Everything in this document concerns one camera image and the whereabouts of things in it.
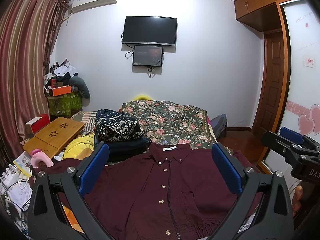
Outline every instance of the patterned cloth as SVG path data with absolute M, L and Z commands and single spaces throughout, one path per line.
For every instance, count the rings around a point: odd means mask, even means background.
M 121 112 L 136 117 L 145 137 L 162 145 L 188 143 L 192 149 L 211 149 L 207 111 L 169 101 L 138 100 L 123 104 Z
M 78 112 L 70 119 L 84 122 L 84 127 L 79 132 L 80 135 L 92 134 L 95 128 L 97 112 Z
M 140 138 L 142 131 L 129 113 L 101 109 L 97 112 L 96 136 L 99 142 L 122 142 Z

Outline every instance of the blue foam pad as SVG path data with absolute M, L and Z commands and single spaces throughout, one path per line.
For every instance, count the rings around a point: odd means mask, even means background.
M 297 145 L 304 143 L 304 139 L 301 134 L 299 134 L 295 131 L 292 131 L 286 127 L 282 127 L 280 129 L 280 135 L 282 137 L 286 138 L 287 140 L 292 141 L 293 143 L 295 143 Z
M 218 144 L 212 146 L 211 154 L 230 192 L 237 196 L 241 195 L 243 191 L 241 187 L 241 177 Z
M 79 193 L 82 197 L 91 192 L 108 159 L 109 147 L 104 144 L 80 178 Z

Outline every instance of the green fabric bag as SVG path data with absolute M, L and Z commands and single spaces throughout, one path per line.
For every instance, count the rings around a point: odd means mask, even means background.
M 48 103 L 51 115 L 70 116 L 71 109 L 78 110 L 82 107 L 81 97 L 74 92 L 56 97 L 48 97 Z

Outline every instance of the tv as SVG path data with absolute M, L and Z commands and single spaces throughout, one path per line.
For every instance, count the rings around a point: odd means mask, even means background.
M 133 49 L 134 66 L 161 67 L 163 46 L 135 45 Z
M 124 44 L 156 44 L 175 46 L 177 18 L 127 16 L 124 23 Z

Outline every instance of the folded dark blanket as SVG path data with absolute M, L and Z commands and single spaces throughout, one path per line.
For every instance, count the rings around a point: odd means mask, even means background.
M 140 138 L 138 121 L 129 113 L 100 109 L 96 117 L 96 137 L 99 142 L 123 142 Z
M 98 140 L 95 137 L 94 146 L 98 145 Z M 141 137 L 135 140 L 124 142 L 107 142 L 110 156 L 109 162 L 120 162 L 129 159 L 135 155 L 144 153 L 150 146 L 151 140 L 146 137 Z

